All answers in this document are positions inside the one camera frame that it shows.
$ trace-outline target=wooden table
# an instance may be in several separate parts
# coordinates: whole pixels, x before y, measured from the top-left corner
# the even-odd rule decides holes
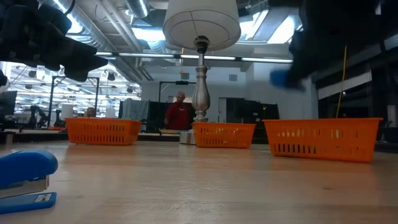
[[[398,155],[371,164],[273,157],[267,146],[204,149],[15,144],[59,161],[55,207],[0,215],[1,224],[398,223]]]

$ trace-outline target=stapler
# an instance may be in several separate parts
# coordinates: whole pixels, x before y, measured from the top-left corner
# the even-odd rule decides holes
[[[20,151],[0,157],[0,214],[50,208],[57,193],[47,190],[49,175],[58,169],[47,151]]]

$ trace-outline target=white wall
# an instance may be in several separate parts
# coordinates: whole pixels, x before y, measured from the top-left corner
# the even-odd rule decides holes
[[[147,67],[148,72],[155,81],[142,83],[141,100],[157,101],[159,97],[160,81],[179,81],[180,68],[160,68]],[[183,71],[190,74],[190,79],[186,81],[196,82],[195,67],[183,67]],[[229,81],[229,74],[238,75],[236,82]],[[213,67],[207,71],[207,87],[210,94],[210,108],[207,110],[209,122],[218,120],[218,99],[219,98],[244,98],[244,88],[246,84],[245,73],[240,72],[239,68],[216,68]],[[175,96],[178,91],[184,91],[186,96],[192,96],[195,89],[194,85],[175,85],[171,84],[161,94],[160,101],[166,102],[169,96]]]
[[[272,70],[287,68],[289,65],[254,63],[246,72],[246,99],[278,104],[281,119],[318,118],[317,91],[310,79],[304,81],[305,93],[280,90],[269,83]]]

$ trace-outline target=orange plastic basket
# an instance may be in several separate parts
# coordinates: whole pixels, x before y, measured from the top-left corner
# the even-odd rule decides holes
[[[264,120],[271,153],[370,162],[381,118]]]
[[[250,148],[255,124],[193,123],[198,147]]]
[[[137,141],[141,122],[108,118],[67,118],[71,143],[129,145]]]

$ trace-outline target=computer monitor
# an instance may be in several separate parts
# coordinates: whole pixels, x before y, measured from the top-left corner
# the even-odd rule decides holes
[[[13,115],[17,91],[5,91],[0,93],[0,116]]]

